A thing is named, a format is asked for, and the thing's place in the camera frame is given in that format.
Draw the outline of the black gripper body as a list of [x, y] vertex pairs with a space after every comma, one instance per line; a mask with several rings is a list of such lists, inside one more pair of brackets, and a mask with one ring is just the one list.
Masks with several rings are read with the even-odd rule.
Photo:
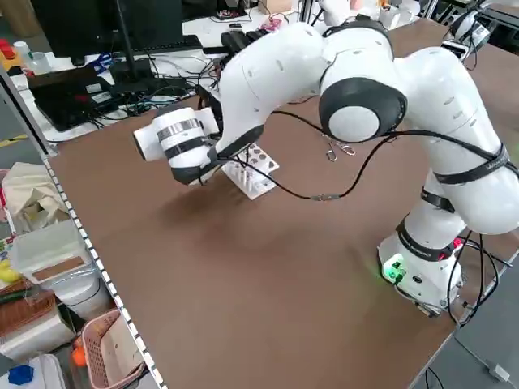
[[201, 113], [203, 124], [208, 125], [211, 134], [221, 134], [223, 131], [223, 115], [221, 102], [205, 87], [197, 86], [196, 95], [199, 97], [197, 110]]

